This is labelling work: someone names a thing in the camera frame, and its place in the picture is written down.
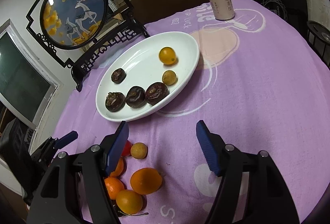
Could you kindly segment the dark chestnut middle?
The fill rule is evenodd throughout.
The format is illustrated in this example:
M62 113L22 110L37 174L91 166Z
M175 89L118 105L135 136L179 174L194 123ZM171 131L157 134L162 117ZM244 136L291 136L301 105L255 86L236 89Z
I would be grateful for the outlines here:
M126 95L126 103L131 108L140 108L145 103L145 90L140 86L133 86Z

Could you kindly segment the purple printed tablecloth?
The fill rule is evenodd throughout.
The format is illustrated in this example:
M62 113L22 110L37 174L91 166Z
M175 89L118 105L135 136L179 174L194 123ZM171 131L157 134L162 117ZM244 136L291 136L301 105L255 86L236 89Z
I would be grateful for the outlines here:
M147 24L149 34L189 33L201 61L184 90L159 112L130 122L129 140L148 147L127 158L121 180L157 169L160 190L146 215L122 223L204 223L220 180L196 138L203 120L243 152L266 150L279 168L299 215L308 217L329 185L329 69L305 39L252 0L233 0L234 21L215 20L209 4Z

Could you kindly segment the yellow-orange citrus fruit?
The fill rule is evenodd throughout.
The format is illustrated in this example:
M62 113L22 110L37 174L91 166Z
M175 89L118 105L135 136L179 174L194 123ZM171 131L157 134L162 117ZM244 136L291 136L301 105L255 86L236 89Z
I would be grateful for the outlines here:
M116 196L116 204L127 215L135 215L143 208L143 198L133 190L122 190Z

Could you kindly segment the pale beverage can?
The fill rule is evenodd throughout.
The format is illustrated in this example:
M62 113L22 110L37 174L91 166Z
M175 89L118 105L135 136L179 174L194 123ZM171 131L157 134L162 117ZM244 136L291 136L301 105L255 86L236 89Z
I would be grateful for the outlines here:
M231 0L209 0L217 20L230 20L235 16Z

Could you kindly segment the red cherry tomato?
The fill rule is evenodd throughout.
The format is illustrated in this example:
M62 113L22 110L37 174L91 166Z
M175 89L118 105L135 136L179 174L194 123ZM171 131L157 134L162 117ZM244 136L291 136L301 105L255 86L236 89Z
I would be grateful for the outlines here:
M122 157L127 157L127 156L130 156L131 155L131 147L132 147L132 143L127 140L126 143L125 143L125 146L124 146L124 149L121 153L121 156Z

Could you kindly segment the large orange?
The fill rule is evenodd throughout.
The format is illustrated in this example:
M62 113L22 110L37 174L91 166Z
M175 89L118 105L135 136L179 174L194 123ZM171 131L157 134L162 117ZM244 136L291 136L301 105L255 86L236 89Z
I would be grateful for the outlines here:
M137 194L148 195L156 192L163 183L158 171L151 167L137 170L130 178L130 185Z

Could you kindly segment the tan longan fruit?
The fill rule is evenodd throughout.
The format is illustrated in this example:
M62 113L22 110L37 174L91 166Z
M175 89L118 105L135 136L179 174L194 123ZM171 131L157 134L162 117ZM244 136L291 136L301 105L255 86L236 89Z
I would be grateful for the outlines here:
M147 156L147 153L148 147L142 142L133 144L130 149L130 154L135 159L144 159Z

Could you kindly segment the dark chestnut top left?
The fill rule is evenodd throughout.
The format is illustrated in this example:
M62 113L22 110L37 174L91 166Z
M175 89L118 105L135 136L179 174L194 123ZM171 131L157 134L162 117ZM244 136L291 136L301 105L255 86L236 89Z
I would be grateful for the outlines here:
M111 81L115 84L120 84L124 81L126 78L126 72L122 68L116 69L112 74L111 74Z

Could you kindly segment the round deer painting screen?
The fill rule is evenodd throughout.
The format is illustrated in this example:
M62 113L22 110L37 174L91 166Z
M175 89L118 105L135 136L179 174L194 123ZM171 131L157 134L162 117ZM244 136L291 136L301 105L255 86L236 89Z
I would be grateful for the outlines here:
M26 19L36 42L71 70L77 91L108 48L139 34L149 37L130 0L36 0Z

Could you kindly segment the dark chestnut bottom left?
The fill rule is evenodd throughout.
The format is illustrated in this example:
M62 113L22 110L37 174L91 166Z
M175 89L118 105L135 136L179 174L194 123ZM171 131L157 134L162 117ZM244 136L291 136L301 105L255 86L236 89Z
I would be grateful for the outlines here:
M105 106L110 112L117 112L125 105L125 95L120 92L109 92L106 96Z

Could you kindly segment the dark framed window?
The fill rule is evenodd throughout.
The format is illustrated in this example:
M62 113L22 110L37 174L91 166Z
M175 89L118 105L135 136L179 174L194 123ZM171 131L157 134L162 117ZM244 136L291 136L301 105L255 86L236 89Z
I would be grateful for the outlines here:
M6 20L1 25L1 102L36 130L58 86L11 20Z

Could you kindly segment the dark chestnut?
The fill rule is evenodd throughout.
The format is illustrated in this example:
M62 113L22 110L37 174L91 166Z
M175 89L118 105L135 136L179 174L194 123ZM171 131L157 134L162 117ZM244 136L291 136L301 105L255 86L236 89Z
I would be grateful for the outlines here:
M117 112L125 105L125 95L120 92L109 92L106 96L105 106L110 112Z
M145 91L145 100L150 105L155 105L168 96L168 87L162 82L152 83Z
M120 84L124 81L126 78L126 72L122 68L116 69L112 74L111 74L111 81L115 84Z
M145 90L140 86L133 86L126 95L126 103L131 108L140 108L145 103Z

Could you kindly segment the yellow-orange kumquat on plate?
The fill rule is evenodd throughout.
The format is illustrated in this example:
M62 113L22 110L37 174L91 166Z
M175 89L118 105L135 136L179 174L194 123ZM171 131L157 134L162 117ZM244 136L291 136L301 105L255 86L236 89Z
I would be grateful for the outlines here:
M164 64L164 65L173 65L177 61L177 56L171 47L164 47L160 50L159 52L159 60Z

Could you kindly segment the small mandarin orange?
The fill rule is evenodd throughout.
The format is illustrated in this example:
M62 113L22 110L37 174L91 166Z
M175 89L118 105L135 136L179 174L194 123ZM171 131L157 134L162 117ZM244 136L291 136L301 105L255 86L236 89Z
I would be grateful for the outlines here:
M104 182L111 200L115 200L116 196L125 189L124 184L116 177L107 177Z

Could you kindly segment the dark wooden chair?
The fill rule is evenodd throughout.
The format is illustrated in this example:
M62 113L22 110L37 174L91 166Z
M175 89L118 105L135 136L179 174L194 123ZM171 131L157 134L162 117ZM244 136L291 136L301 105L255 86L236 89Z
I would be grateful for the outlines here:
M330 66L330 31L322 24L309 20L308 27L308 45L329 68Z

